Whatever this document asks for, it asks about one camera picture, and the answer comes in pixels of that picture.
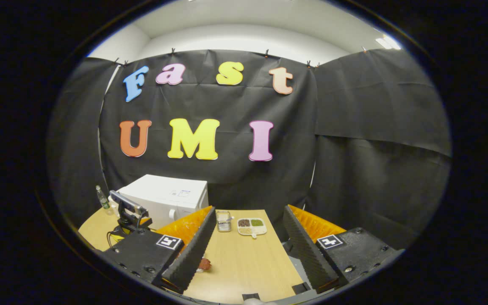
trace water bottle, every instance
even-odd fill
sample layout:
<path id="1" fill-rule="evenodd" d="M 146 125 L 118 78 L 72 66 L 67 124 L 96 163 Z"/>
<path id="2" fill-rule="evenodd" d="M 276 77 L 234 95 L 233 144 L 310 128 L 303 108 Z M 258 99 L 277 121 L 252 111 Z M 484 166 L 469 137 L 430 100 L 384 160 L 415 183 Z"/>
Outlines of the water bottle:
<path id="1" fill-rule="evenodd" d="M 101 191 L 100 186 L 95 186 L 95 190 L 97 191 L 97 198 L 99 198 L 99 202 L 101 203 L 101 206 L 103 206 L 103 210 L 107 215 L 112 215 L 114 212 L 110 208 L 110 204 L 108 204 L 108 199 L 105 197 L 103 194 L 103 191 Z"/>

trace black curtain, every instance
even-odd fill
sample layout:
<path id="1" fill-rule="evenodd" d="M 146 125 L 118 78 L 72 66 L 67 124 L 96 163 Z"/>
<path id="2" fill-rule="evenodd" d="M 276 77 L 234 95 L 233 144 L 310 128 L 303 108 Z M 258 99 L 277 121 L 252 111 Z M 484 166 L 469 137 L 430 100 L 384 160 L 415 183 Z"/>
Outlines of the black curtain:
<path id="1" fill-rule="evenodd" d="M 62 88 L 48 127 L 50 187 L 62 213 L 80 227 L 101 205 L 95 185 L 108 195 L 99 159 L 97 129 L 103 96 L 116 64 L 86 58 Z"/>
<path id="2" fill-rule="evenodd" d="M 244 79 L 234 86 L 219 85 L 216 75 L 226 61 L 244 65 Z M 171 86 L 155 82 L 167 64 L 184 64 L 183 81 Z M 126 102 L 124 78 L 148 66 L 141 94 Z M 285 67 L 293 79 L 289 95 L 275 92 L 269 70 Z M 285 58 L 230 50 L 199 50 L 144 58 L 116 73 L 101 112 L 101 155 L 108 186 L 119 189 L 145 174 L 206 180 L 209 203 L 216 208 L 265 210 L 281 240 L 283 206 L 302 207 L 310 187 L 314 162 L 316 84 L 305 64 Z M 170 120 L 185 118 L 195 131 L 204 119 L 216 119 L 217 160 L 168 158 Z M 130 158 L 120 149 L 120 122 L 151 120 L 147 150 Z M 252 162 L 253 120 L 274 124 L 269 135 L 269 162 Z M 131 145 L 138 145 L 138 127 Z"/>
<path id="3" fill-rule="evenodd" d="M 306 210 L 408 247 L 440 202 L 451 164 L 442 102 L 403 50 L 322 64 L 316 170 Z"/>

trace white wall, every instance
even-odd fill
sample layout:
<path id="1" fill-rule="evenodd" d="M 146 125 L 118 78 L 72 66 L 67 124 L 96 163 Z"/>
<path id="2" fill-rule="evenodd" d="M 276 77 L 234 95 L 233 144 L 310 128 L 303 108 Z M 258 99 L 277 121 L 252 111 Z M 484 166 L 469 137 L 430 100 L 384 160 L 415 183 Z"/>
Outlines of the white wall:
<path id="1" fill-rule="evenodd" d="M 144 46 L 150 41 L 136 25 L 128 25 L 114 33 L 114 35 L 103 41 L 95 50 L 91 51 L 88 57 L 116 60 L 123 64 L 125 60 L 132 62 L 142 52 Z"/>
<path id="2" fill-rule="evenodd" d="M 325 63 L 349 53 L 325 41 L 294 31 L 262 25 L 206 25 L 167 33 L 144 42 L 144 33 L 130 25 L 97 47 L 89 57 L 134 61 L 186 50 L 243 50 L 311 64 Z"/>

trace ceiling light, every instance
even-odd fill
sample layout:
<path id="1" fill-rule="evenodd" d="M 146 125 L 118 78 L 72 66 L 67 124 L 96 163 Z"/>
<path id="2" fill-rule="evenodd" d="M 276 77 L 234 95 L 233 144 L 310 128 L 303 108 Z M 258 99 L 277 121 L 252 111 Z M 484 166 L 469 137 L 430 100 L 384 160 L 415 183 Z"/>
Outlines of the ceiling light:
<path id="1" fill-rule="evenodd" d="M 383 40 L 387 41 L 393 48 L 400 50 L 399 44 L 389 36 L 384 36 Z"/>
<path id="2" fill-rule="evenodd" d="M 385 40 L 383 40 L 383 38 L 378 38 L 376 39 L 376 41 L 381 44 L 382 47 L 386 48 L 386 49 L 392 49 L 393 47 L 391 45 L 389 45 L 389 43 L 387 43 Z"/>

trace white microwave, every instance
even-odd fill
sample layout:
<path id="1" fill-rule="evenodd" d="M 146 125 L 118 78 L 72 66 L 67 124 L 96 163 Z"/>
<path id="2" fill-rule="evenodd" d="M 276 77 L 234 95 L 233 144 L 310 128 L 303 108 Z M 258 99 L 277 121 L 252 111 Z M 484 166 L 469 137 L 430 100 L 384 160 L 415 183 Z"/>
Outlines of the white microwave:
<path id="1" fill-rule="evenodd" d="M 152 218 L 149 228 L 154 230 L 208 206 L 207 181 L 201 180 L 144 175 L 118 193 L 148 210 Z M 120 217 L 118 203 L 110 196 L 108 200 Z"/>

